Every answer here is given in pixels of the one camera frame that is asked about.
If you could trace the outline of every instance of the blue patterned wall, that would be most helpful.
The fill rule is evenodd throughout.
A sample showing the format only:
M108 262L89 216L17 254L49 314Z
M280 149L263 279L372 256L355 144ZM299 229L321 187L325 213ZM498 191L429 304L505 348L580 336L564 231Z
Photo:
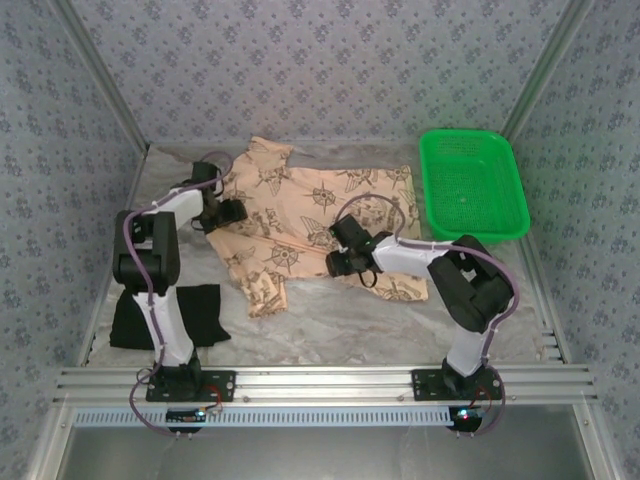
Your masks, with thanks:
M148 141L500 130L566 0L74 0Z
M0 7L0 478L76 360L137 155L46 2Z
M640 478L640 4L596 2L515 151L574 361Z

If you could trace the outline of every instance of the black cloth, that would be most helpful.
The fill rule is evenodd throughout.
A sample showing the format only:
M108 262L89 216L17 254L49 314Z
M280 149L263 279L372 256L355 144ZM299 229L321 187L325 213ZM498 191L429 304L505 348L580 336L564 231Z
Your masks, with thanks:
M231 339L220 326L220 285L176 289L187 334L196 347L211 347ZM112 347L153 350L153 341L140 307L131 293L122 292L116 304L110 343Z

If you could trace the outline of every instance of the green plastic tray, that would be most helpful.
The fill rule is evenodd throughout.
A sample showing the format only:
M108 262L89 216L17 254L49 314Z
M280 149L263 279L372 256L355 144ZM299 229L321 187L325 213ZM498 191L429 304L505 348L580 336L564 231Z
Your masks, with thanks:
M531 219L511 145L494 132L431 130L420 139L427 220L436 240L524 236Z

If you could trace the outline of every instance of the patterned wallpaper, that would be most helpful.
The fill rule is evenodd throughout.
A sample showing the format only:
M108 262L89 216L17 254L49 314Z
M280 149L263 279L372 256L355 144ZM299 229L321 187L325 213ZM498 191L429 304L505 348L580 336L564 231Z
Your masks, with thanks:
M21 478L78 347L137 155L39 1L0 7L0 478Z
M150 142L499 130L566 0L73 0Z
M576 362L640 478L640 4L596 2L515 151Z

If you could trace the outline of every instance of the black mounting plate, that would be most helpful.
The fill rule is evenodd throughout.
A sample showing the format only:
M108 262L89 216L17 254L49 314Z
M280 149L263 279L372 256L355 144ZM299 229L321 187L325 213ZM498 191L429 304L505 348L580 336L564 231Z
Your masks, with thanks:
M236 389L236 372L233 370L202 370L203 387L185 399L184 392L171 393L159 385L163 385L161 380L155 375L149 380L147 386L147 402L191 402L191 403L216 403L216 390L220 392L221 402L232 402Z
M478 375L474 377L469 388L460 395L455 395L445 385L443 380L443 372L440 368L419 369L411 371L411 385L413 387L413 399L416 402L428 401L447 401L447 400L468 400L469 402L476 400L488 400L484 398L484 392L478 392L478 388L482 387L491 396L491 401L501 400L502 392L498 378L488 368L482 369Z

